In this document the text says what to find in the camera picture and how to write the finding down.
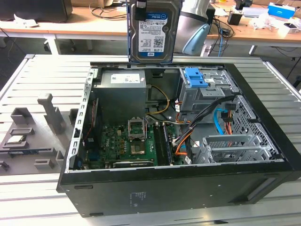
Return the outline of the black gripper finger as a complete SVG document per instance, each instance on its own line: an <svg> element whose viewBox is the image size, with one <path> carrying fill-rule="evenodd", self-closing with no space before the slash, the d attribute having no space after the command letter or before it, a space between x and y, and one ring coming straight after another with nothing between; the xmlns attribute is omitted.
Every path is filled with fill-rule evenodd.
<svg viewBox="0 0 301 226"><path fill-rule="evenodd" d="M147 0L135 1L135 20L138 21L146 20L146 7L147 7Z"/></svg>

